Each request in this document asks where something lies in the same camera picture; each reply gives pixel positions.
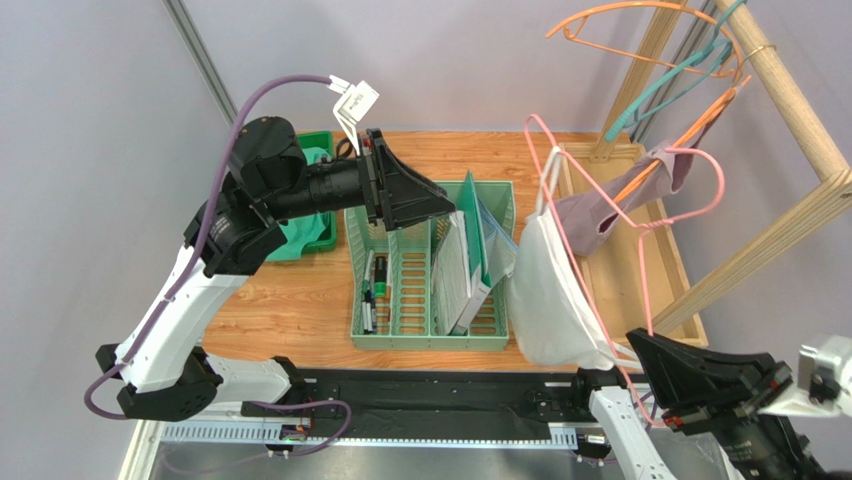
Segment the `green tank top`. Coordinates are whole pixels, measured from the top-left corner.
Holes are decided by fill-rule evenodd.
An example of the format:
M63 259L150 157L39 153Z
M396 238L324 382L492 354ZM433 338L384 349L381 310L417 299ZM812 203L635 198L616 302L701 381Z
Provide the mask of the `green tank top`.
M296 261L305 255L327 253L336 248L336 214L333 212L289 220L280 229L286 243L269 254L267 262Z

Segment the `white tank top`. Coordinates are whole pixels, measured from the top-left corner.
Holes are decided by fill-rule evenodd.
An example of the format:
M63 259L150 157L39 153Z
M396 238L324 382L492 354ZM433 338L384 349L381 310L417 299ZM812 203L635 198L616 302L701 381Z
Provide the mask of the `white tank top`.
M526 218L505 300L525 359L538 366L577 365L609 370L641 368L629 349L611 348L581 289L549 208L545 190L556 187L565 156L551 149L540 178L536 206Z

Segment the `teal plastic hanger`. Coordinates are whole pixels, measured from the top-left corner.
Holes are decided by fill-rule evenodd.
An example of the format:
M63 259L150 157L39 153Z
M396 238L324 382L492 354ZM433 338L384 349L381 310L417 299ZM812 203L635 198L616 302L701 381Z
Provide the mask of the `teal plastic hanger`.
M733 33L727 26L731 15L743 5L745 0L734 1L716 20L710 39L701 47L693 51L681 62L670 67L659 79L642 91L625 110L615 119L614 123L606 130L603 138L605 141L613 141L624 129L636 127L658 112L670 106L672 103L689 93L692 89L711 76L712 73L720 73L722 78L730 77L733 84L740 82L741 67L744 63L744 54L741 47L735 43ZM652 100L660 90L673 87L676 81L693 67L700 67L714 54L709 70L698 70L696 79L679 92L673 93L658 103Z

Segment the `orange clothes hanger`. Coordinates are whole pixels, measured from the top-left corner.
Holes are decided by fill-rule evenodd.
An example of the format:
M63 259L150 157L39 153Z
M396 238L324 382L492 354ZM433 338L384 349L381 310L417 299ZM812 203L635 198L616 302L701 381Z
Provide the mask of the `orange clothes hanger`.
M683 19L695 20L725 41L734 40L717 18L686 1L610 1L569 15L545 37L571 44L567 48L571 67L609 77L629 61L642 68L671 67L661 54Z

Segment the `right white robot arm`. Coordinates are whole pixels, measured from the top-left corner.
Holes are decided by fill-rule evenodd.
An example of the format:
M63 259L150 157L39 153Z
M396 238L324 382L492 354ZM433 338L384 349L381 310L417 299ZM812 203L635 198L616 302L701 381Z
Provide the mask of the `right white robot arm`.
M642 366L637 390L617 369L580 369L572 406L600 425L628 479L836 479L794 417L851 412L851 341L818 336L797 368L769 353L713 352L652 335L626 338Z

